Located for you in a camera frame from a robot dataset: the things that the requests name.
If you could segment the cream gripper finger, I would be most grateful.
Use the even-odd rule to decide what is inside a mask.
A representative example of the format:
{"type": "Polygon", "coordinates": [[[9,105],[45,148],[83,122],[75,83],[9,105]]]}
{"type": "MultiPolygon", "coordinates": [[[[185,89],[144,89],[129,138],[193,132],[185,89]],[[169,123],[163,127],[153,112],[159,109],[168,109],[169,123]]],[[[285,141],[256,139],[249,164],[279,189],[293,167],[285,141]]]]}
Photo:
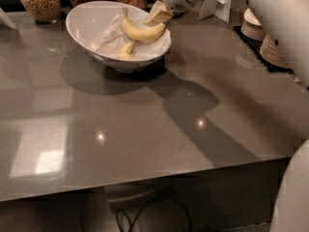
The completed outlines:
{"type": "Polygon", "coordinates": [[[173,17],[173,10],[161,1],[156,1],[152,6],[149,15],[144,20],[147,26],[156,26],[165,23],[173,17]]]}

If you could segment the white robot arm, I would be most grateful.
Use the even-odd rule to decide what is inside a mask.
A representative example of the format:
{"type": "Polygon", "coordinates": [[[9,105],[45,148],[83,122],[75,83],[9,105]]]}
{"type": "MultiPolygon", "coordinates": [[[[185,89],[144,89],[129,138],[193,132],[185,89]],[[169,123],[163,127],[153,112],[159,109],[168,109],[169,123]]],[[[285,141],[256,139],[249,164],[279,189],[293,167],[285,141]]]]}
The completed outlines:
{"type": "MultiPolygon", "coordinates": [[[[200,0],[162,0],[177,13],[200,0]]],[[[244,0],[309,86],[309,0],[244,0]]],[[[269,232],[309,232],[309,140],[295,152],[277,194],[269,232]]]]}

